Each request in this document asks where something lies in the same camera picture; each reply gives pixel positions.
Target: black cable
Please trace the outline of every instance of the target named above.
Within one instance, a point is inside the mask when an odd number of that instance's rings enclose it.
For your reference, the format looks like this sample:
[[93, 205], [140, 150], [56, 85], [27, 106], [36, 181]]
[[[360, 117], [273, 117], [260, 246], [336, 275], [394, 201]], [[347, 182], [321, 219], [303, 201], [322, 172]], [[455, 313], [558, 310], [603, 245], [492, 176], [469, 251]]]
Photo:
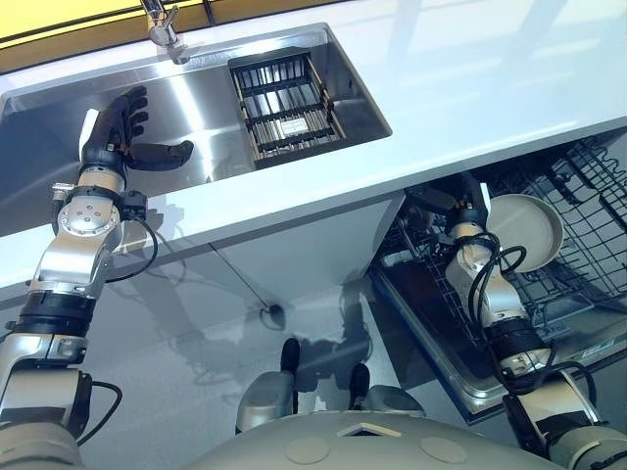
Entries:
[[89, 431], [87, 434], [85, 434], [82, 438], [80, 438], [76, 442], [76, 444], [79, 445], [79, 446], [82, 446], [87, 441], [89, 441], [91, 438], [93, 438], [94, 435], [98, 431], [100, 431], [105, 424], [107, 424], [107, 421], [109, 421], [109, 418], [111, 418], [113, 416], [113, 414], [118, 409], [118, 406], [120, 406], [121, 398], [122, 398], [121, 388], [118, 387], [117, 385], [110, 384], [109, 382], [99, 382], [99, 381], [96, 381], [96, 380], [94, 380], [91, 383], [91, 385], [93, 387], [100, 387], [102, 389], [108, 389], [108, 390], [111, 390], [111, 391], [115, 392], [116, 393], [116, 400], [114, 401], [114, 404], [111, 405], [111, 408], [109, 408], [109, 411], [107, 411], [107, 413], [100, 420], [100, 422], [96, 426], [94, 426], [91, 431]]
[[[479, 270], [476, 277], [473, 279], [472, 284], [470, 285], [470, 290], [468, 293], [468, 315], [470, 316], [470, 319], [474, 323], [475, 330], [479, 332], [480, 338], [483, 339], [484, 341], [485, 347], [488, 352], [488, 356], [493, 362], [495, 375], [497, 376], [497, 379], [499, 380], [499, 382], [501, 382], [503, 386], [506, 388], [506, 390], [513, 395], [526, 395], [537, 390], [538, 387], [540, 387], [545, 382], [547, 377], [549, 377], [550, 375], [553, 375], [559, 372], [560, 370], [574, 368], [574, 369], [579, 370], [584, 376], [584, 378], [586, 379], [586, 383], [588, 385], [588, 400], [590, 401], [592, 406], [596, 406], [597, 405], [597, 385], [595, 384], [594, 377], [592, 376], [588, 368], [575, 360], [567, 360], [567, 361], [554, 365], [553, 361], [555, 360], [556, 351], [555, 351], [555, 348], [553, 347], [551, 347], [551, 353], [549, 355], [549, 359], [547, 360], [547, 364], [539, 372], [537, 372], [534, 382], [530, 384], [529, 386], [526, 386], [526, 387], [514, 386], [509, 382], [509, 379], [504, 375], [503, 370], [501, 369], [499, 360], [496, 357], [493, 349], [490, 347], [489, 341], [485, 335], [485, 331], [483, 330], [483, 323], [482, 323], [483, 299], [485, 296], [485, 290], [490, 280], [490, 276], [492, 275], [492, 271], [495, 268], [495, 266], [498, 264], [499, 267], [501, 267], [501, 260], [504, 257], [512, 253], [519, 252], [520, 256], [518, 257], [518, 259], [507, 269], [502, 269], [501, 271], [501, 273], [505, 273], [505, 274], [507, 274], [508, 272], [512, 272], [517, 267], [519, 267], [520, 264], [524, 261], [525, 257], [527, 256], [527, 250], [522, 246], [515, 246], [515, 247], [511, 247], [511, 248], [501, 251], [501, 241], [495, 234], [490, 233], [490, 232], [482, 232], [482, 233], [473, 235], [471, 237], [463, 237], [462, 239], [460, 239], [460, 244], [462, 246], [467, 245], [471, 243], [472, 241], [477, 240], [479, 238], [483, 238], [484, 240], [485, 239], [491, 240], [493, 243], [493, 246], [491, 248], [490, 258], [488, 259], [488, 261], [486, 261], [484, 266]], [[477, 292], [477, 289], [479, 289], [479, 296], [477, 299], [477, 310], [475, 313], [474, 295]]]
[[125, 274], [124, 276], [114, 277], [113, 279], [107, 279], [105, 281], [107, 283], [124, 281], [126, 279], [130, 279], [131, 277], [135, 277], [137, 274], [141, 274], [146, 269], [148, 269], [150, 267], [150, 265], [153, 263], [153, 261], [157, 258], [157, 252], [159, 251], [159, 246], [158, 246], [158, 242], [157, 242], [157, 235], [155, 235], [155, 231], [152, 229], [152, 227], [150, 225], [148, 225], [146, 220], [144, 220], [142, 218], [134, 217], [132, 220], [135, 220], [136, 222], [139, 222], [146, 229], [146, 231], [150, 235], [150, 238], [152, 238], [152, 240], [153, 240], [153, 254], [150, 256], [150, 259], [148, 259], [148, 261], [146, 261], [146, 263], [143, 266], [141, 266], [139, 269], [137, 269], [136, 271], [133, 271], [133, 272], [131, 272], [129, 274]]

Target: stainless steel sink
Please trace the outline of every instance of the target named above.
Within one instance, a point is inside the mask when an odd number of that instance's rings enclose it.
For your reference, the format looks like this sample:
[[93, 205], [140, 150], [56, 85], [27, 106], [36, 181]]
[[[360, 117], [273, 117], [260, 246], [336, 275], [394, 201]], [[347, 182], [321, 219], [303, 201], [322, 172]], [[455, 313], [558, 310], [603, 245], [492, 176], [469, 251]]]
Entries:
[[103, 109], [137, 84], [148, 89], [150, 120], [136, 142], [194, 142], [190, 162], [163, 173], [131, 171], [129, 185], [148, 196], [253, 171], [254, 150], [239, 110], [227, 61], [289, 46], [308, 48], [335, 104], [346, 138], [328, 152], [391, 131], [325, 24], [195, 48], [184, 66], [166, 58], [126, 64], [6, 93], [0, 102], [0, 236], [49, 221], [50, 186], [73, 182], [85, 112]]

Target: dishwasher rack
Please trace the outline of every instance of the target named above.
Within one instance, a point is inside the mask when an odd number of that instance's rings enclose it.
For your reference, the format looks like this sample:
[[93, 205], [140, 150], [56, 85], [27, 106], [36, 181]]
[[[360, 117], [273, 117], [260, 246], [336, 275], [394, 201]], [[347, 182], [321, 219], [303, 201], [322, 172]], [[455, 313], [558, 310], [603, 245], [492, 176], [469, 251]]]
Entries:
[[[593, 306], [625, 307], [627, 170], [609, 157], [596, 137], [527, 157], [490, 165], [489, 170], [480, 168], [475, 174], [488, 183], [491, 197], [527, 194], [551, 204], [561, 216], [564, 242], [555, 260], [535, 271], [507, 276], [534, 326], [549, 339], [564, 332], [560, 320], [566, 314]], [[410, 241], [451, 312], [462, 318], [458, 295], [445, 277], [448, 249], [437, 244], [444, 226], [444, 218], [436, 216], [428, 233], [409, 230]], [[406, 242], [401, 238], [399, 234], [396, 243]]]
[[346, 137], [308, 50], [289, 47], [228, 66], [257, 169]]

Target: wire rack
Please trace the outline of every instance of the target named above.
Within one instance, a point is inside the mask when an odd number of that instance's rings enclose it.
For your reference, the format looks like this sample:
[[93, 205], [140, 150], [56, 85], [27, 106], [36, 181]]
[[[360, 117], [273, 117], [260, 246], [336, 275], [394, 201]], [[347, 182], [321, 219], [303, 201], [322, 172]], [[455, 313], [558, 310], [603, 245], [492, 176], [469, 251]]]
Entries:
[[287, 48], [243, 59], [229, 68], [257, 169], [345, 138], [309, 51]]
[[[507, 276], [541, 336], [549, 338], [563, 332], [560, 320], [565, 315], [598, 305], [625, 309], [620, 301], [627, 297], [627, 171], [595, 137], [550, 156], [529, 157], [490, 165], [482, 180], [488, 182], [492, 197], [535, 196], [562, 218], [564, 242], [555, 260], [535, 271]], [[437, 243], [445, 223], [436, 216], [428, 232], [407, 233], [413, 257], [425, 263], [451, 313], [463, 319], [458, 295], [445, 277], [449, 250]], [[385, 253], [406, 245], [399, 232], [388, 237]], [[471, 332], [466, 334], [476, 341]]]

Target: gray plate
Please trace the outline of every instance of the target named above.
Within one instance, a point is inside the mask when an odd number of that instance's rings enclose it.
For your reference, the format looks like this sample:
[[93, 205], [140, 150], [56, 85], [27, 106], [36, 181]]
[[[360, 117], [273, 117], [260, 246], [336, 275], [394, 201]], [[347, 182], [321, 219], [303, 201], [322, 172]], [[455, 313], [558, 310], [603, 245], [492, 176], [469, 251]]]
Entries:
[[[504, 194], [491, 200], [488, 230], [506, 249], [522, 245], [527, 256], [516, 272], [528, 272], [549, 263], [561, 248], [564, 228], [561, 218], [549, 204], [526, 194]], [[506, 257], [516, 261], [518, 253]]]

